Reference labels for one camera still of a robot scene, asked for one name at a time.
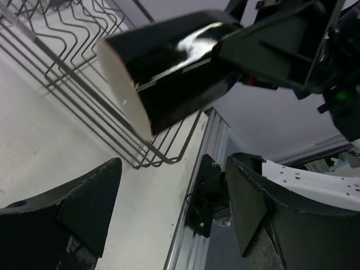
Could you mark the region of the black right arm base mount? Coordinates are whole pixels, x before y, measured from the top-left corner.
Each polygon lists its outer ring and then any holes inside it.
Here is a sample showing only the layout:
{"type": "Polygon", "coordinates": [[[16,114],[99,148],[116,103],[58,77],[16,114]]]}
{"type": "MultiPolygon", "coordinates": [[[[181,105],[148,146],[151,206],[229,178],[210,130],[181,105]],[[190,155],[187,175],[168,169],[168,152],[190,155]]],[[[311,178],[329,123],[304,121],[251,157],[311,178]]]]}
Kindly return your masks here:
{"type": "Polygon", "coordinates": [[[195,234],[210,237],[213,221],[229,226],[233,219],[225,172],[212,157],[201,158],[195,184],[185,197],[188,205],[185,225],[195,234]]]}

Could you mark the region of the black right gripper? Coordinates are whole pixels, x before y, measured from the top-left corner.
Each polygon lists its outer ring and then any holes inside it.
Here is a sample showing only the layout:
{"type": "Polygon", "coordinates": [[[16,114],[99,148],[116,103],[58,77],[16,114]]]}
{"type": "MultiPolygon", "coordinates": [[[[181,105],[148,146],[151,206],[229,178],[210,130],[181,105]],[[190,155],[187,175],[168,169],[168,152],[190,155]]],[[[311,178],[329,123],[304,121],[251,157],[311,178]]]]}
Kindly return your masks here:
{"type": "Polygon", "coordinates": [[[227,35],[218,56],[299,98],[340,87],[359,69],[359,3],[258,1],[253,25],[227,35]]]}

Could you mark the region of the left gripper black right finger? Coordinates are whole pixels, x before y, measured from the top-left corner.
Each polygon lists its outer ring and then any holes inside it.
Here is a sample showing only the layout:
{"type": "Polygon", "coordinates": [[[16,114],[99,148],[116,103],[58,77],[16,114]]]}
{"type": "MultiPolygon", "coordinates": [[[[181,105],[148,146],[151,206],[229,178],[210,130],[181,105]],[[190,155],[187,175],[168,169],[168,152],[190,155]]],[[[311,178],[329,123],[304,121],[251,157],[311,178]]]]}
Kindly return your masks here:
{"type": "Polygon", "coordinates": [[[358,269],[359,178],[236,153],[225,178],[250,269],[358,269]]]}

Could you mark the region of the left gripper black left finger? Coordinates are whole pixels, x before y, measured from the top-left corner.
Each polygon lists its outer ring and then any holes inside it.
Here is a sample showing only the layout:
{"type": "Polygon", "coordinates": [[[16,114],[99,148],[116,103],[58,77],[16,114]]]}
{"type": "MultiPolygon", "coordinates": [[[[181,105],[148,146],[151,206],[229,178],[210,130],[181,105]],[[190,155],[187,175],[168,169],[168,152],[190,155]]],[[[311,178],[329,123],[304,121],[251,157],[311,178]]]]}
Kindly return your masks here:
{"type": "Polygon", "coordinates": [[[95,269],[122,176],[113,158],[1,209],[1,269],[95,269]]]}

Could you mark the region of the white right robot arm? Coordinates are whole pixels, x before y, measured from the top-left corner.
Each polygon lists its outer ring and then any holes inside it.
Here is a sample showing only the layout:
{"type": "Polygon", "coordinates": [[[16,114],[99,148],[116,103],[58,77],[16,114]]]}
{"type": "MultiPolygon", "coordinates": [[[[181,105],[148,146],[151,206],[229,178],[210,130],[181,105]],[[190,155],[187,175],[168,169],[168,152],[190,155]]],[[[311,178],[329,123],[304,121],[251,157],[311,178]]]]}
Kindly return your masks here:
{"type": "Polygon", "coordinates": [[[263,174],[310,199],[359,209],[359,170],[341,153],[352,145],[319,114],[320,96],[299,101],[289,91],[237,85],[214,107],[252,154],[265,158],[263,174]]]}

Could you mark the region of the glossy black handled mug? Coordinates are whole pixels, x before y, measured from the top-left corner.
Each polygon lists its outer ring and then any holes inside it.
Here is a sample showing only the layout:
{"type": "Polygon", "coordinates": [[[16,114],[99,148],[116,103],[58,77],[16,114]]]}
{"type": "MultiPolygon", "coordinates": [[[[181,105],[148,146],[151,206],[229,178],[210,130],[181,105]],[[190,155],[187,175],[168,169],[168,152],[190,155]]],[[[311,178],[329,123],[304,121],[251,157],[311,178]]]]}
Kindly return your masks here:
{"type": "Polygon", "coordinates": [[[207,10],[97,41],[103,74],[143,140],[221,98],[240,80],[217,55],[221,40],[239,29],[229,14],[207,10]]]}

